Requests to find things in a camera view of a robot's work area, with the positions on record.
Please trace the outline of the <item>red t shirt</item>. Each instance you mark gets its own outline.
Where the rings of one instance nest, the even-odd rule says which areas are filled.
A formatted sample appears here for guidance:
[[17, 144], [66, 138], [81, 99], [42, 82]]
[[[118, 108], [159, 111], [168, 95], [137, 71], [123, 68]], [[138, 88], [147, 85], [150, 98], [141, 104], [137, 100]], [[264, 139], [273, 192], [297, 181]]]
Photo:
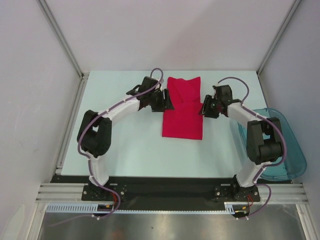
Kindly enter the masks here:
[[167, 89], [174, 109], [166, 110], [163, 114], [162, 136], [202, 140], [201, 78], [198, 76], [185, 80], [169, 77], [167, 79]]

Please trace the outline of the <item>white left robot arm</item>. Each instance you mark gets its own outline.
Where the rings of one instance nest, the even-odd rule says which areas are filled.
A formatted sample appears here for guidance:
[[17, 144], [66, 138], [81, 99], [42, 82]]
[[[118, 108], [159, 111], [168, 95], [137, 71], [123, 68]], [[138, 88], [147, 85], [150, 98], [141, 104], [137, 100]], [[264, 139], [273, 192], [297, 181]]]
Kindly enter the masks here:
[[162, 87], [163, 81], [162, 77], [155, 79], [146, 76], [120, 102], [100, 112], [85, 112], [77, 134], [77, 150], [87, 158], [89, 181], [94, 185], [93, 194], [98, 199], [105, 200], [110, 195], [114, 199], [120, 198], [106, 184], [109, 175], [101, 166], [101, 157], [111, 147], [113, 127], [125, 117], [146, 107], [151, 107], [151, 111], [155, 113], [174, 109], [169, 90]]

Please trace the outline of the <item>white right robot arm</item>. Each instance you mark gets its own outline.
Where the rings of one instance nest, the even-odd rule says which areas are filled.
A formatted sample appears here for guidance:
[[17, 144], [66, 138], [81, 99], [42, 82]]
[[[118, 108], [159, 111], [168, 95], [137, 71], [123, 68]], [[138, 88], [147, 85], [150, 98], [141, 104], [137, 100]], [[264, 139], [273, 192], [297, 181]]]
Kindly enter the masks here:
[[233, 176], [228, 188], [218, 186], [214, 194], [218, 202], [243, 202], [256, 190], [255, 184], [266, 168], [287, 154], [281, 122], [276, 117], [267, 118], [234, 99], [229, 85], [213, 86], [214, 95], [206, 95], [200, 114], [217, 119], [224, 115], [246, 128], [247, 161]]

